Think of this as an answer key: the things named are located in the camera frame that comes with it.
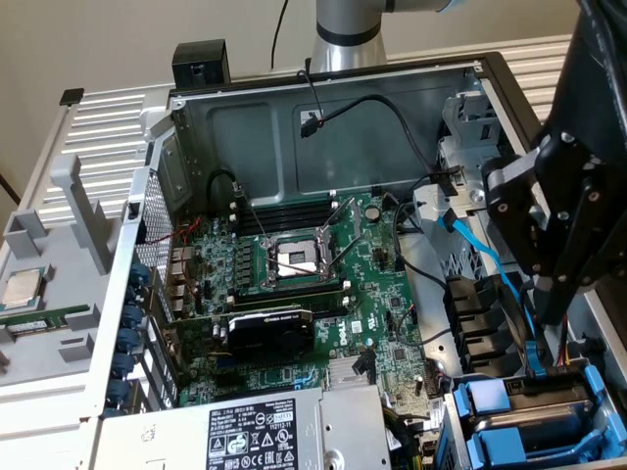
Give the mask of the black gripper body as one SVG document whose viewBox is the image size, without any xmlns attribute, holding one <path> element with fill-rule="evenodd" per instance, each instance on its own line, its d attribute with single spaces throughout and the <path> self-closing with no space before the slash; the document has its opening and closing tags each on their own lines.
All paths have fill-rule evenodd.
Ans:
<svg viewBox="0 0 627 470">
<path fill-rule="evenodd" d="M 626 3 L 581 1 L 548 131 L 565 132 L 607 165 L 626 167 Z"/>
</svg>

